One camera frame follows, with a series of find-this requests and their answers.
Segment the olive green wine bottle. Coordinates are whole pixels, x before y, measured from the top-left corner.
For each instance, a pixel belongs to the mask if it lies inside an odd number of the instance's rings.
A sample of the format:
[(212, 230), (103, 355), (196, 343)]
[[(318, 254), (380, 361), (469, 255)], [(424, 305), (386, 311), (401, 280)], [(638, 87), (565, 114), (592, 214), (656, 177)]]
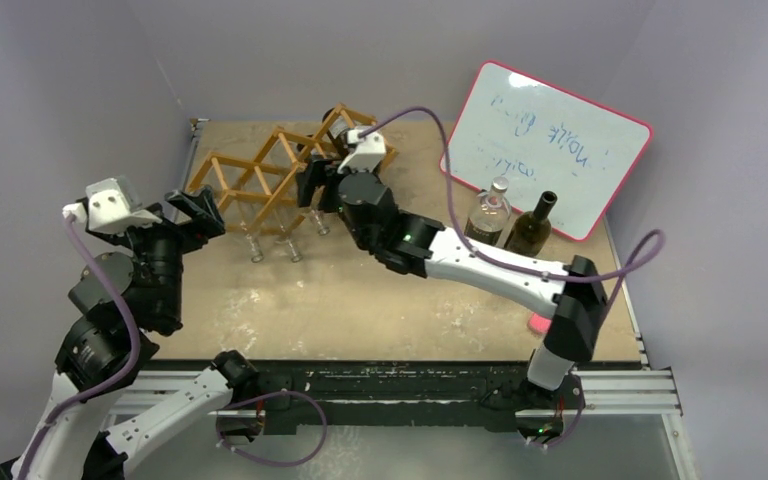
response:
[(335, 160), (337, 158), (333, 145), (327, 141), (314, 141), (312, 146), (305, 142), (293, 141), (295, 151), (293, 162), (308, 164), (313, 160)]

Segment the dark green wine bottle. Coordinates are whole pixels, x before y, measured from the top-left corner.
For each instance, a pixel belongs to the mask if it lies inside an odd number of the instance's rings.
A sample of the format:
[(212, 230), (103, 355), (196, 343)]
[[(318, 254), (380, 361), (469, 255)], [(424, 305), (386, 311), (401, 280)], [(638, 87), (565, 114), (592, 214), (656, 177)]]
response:
[(552, 231), (549, 214), (557, 202), (557, 194), (544, 191), (535, 205), (514, 222), (503, 248), (526, 257), (536, 257)]

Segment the clear square glass bottle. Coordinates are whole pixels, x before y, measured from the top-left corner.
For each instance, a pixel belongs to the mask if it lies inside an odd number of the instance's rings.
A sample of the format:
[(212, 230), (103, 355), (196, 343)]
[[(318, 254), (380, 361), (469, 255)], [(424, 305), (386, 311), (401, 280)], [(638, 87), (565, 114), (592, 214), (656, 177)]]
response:
[(325, 236), (330, 233), (330, 228), (326, 223), (324, 214), (320, 210), (311, 209), (310, 220), (314, 224), (316, 232), (319, 236)]

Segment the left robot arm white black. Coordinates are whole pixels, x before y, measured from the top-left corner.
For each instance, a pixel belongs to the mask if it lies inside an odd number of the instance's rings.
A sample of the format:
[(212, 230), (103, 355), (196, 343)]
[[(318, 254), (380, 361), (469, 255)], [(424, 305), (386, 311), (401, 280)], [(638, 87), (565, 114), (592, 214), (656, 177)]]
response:
[[(0, 479), (123, 479), (148, 455), (211, 411), (257, 399), (257, 371), (239, 352), (218, 354), (195, 379), (122, 424), (110, 410), (157, 352), (150, 334), (182, 326), (183, 257), (221, 236), (213, 190), (173, 191), (143, 206), (123, 178), (90, 185), (63, 210), (86, 265), (68, 297), (79, 318), (56, 354), (52, 390), (24, 452), (0, 464)], [(111, 246), (98, 256), (75, 231)]]

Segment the clear bottle green label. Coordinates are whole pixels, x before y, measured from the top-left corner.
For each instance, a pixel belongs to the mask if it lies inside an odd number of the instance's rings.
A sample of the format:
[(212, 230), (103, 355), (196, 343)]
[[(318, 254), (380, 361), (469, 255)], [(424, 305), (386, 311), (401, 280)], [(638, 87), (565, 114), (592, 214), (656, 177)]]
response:
[(508, 188), (508, 179), (498, 176), (489, 189), (478, 193), (464, 227), (466, 237), (491, 246), (499, 242), (512, 213), (506, 197)]

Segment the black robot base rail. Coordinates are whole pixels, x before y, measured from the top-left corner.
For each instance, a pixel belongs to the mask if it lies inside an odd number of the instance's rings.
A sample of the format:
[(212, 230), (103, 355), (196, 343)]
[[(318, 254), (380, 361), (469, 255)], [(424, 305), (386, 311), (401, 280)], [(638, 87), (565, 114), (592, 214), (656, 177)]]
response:
[(580, 379), (555, 391), (527, 380), (525, 361), (262, 360), (219, 415), (218, 430), (254, 440), (301, 426), (476, 427), (550, 444), (577, 423)]

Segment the dark bottle beige label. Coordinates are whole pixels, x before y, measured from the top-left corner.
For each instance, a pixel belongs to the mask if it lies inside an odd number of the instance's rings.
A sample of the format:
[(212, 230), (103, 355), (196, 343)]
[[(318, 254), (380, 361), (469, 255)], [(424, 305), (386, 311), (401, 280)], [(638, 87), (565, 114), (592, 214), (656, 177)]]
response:
[(357, 122), (352, 119), (344, 107), (329, 109), (323, 115), (322, 120), (323, 124), (327, 126), (328, 139), (336, 149), (338, 156), (344, 159), (349, 154), (348, 132), (357, 126)]

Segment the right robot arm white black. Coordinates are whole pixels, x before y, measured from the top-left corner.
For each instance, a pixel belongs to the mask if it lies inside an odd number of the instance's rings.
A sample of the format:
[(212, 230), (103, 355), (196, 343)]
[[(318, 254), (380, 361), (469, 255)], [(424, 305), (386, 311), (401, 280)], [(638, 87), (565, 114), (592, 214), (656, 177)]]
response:
[(320, 209), (337, 214), (357, 248), (388, 270), (469, 285), (549, 319), (521, 381), (529, 404), (548, 405), (572, 367), (592, 359), (608, 299), (591, 260), (545, 261), (467, 245), (459, 230), (399, 208), (374, 173), (341, 173), (333, 160), (314, 159), (295, 180), (299, 206), (319, 192)]

